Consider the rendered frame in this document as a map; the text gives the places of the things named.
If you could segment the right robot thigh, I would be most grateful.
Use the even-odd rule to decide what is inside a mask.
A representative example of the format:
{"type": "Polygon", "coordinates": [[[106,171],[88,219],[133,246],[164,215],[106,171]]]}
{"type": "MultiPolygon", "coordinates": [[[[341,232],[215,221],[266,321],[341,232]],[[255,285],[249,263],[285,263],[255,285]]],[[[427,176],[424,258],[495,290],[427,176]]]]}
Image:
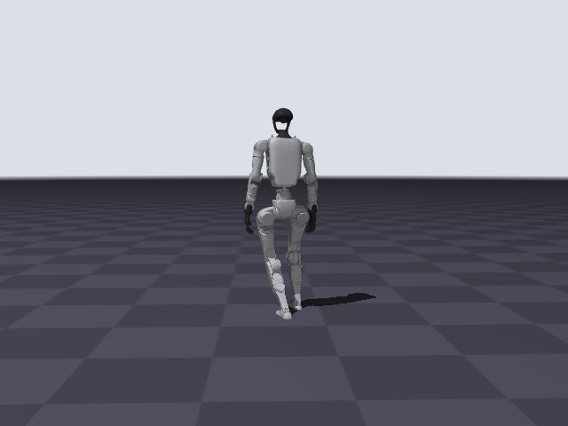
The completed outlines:
{"type": "Polygon", "coordinates": [[[296,217],[289,219],[288,264],[298,264],[298,251],[304,234],[305,223],[309,220],[307,208],[301,204],[296,205],[296,217]]]}

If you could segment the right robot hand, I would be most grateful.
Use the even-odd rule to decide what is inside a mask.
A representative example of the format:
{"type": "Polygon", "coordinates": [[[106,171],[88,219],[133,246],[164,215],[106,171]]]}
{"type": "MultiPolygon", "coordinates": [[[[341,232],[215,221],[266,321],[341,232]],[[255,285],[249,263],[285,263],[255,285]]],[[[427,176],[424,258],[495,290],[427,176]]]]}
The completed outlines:
{"type": "Polygon", "coordinates": [[[312,233],[315,230],[315,226],[316,226],[316,212],[317,212],[317,206],[316,205],[312,205],[312,210],[309,210],[309,222],[308,225],[305,227],[304,230],[306,230],[308,228],[308,230],[306,230],[305,232],[308,233],[312,233]]]}

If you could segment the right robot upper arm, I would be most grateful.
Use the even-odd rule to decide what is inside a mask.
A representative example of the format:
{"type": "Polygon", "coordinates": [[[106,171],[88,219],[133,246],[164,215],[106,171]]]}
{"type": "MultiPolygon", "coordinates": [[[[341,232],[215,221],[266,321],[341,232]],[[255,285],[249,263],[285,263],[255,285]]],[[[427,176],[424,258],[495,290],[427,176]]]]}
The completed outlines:
{"type": "Polygon", "coordinates": [[[304,161],[304,167],[306,169],[306,174],[304,174],[304,182],[306,184],[315,183],[317,181],[315,173],[315,163],[313,159],[313,148],[312,145],[306,142],[302,143],[302,155],[304,161]]]}

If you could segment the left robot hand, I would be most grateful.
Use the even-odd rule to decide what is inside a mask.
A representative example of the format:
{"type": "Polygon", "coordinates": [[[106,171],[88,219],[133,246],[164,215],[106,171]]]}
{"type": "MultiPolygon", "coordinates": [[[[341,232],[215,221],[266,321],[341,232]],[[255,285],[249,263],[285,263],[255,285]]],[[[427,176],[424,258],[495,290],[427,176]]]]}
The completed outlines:
{"type": "Polygon", "coordinates": [[[251,206],[251,205],[248,205],[247,208],[244,210],[244,212],[245,212],[245,225],[246,225],[246,230],[247,230],[247,232],[248,232],[249,234],[253,234],[253,231],[251,231],[251,230],[249,229],[249,225],[251,225],[251,222],[249,221],[249,219],[250,219],[250,214],[253,213],[253,211],[252,211],[252,206],[251,206]]]}

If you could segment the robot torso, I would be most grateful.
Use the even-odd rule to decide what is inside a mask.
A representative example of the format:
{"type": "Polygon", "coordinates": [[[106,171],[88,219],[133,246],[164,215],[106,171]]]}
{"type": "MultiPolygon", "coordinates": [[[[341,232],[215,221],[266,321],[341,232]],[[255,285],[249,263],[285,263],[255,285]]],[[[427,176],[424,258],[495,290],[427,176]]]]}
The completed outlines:
{"type": "Polygon", "coordinates": [[[268,138],[269,148],[265,151],[267,175],[272,186],[281,187],[276,189],[276,200],[272,200],[275,220],[288,220],[296,217],[296,200],[292,199],[287,187],[295,186],[301,175],[302,143],[296,136],[277,137],[268,138]]]}

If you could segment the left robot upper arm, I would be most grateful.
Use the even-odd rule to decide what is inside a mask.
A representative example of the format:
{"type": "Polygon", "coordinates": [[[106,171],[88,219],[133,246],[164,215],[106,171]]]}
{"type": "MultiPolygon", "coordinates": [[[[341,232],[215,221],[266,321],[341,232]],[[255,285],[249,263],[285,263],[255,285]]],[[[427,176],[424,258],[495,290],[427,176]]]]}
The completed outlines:
{"type": "Polygon", "coordinates": [[[254,153],[253,153],[253,160],[252,160],[252,176],[250,182],[260,183],[262,181],[263,173],[261,173],[261,169],[263,166],[264,161],[264,152],[269,148],[268,140],[260,140],[255,143],[254,145],[254,153]]]}

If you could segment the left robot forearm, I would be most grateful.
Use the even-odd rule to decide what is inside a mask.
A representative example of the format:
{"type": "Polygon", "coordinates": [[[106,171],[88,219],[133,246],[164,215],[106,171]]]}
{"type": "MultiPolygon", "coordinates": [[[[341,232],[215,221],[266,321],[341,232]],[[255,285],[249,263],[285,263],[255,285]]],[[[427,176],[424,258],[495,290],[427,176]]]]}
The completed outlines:
{"type": "Polygon", "coordinates": [[[254,203],[256,201],[256,193],[257,193],[259,185],[257,185],[256,183],[250,183],[251,176],[252,176],[252,171],[250,172],[249,179],[248,179],[248,192],[247,192],[247,197],[246,197],[245,209],[247,208],[248,205],[251,205],[252,211],[253,211],[253,209],[255,207],[254,203]]]}

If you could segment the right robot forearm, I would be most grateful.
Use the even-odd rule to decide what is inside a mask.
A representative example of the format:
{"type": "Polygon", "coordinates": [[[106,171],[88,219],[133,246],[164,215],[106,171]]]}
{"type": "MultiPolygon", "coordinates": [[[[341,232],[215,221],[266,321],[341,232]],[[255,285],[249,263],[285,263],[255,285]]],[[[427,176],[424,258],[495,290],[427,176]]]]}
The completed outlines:
{"type": "Polygon", "coordinates": [[[318,207],[317,190],[318,190],[318,180],[315,183],[307,185],[307,201],[308,201],[307,208],[309,210],[312,210],[312,205],[316,205],[318,207]]]}

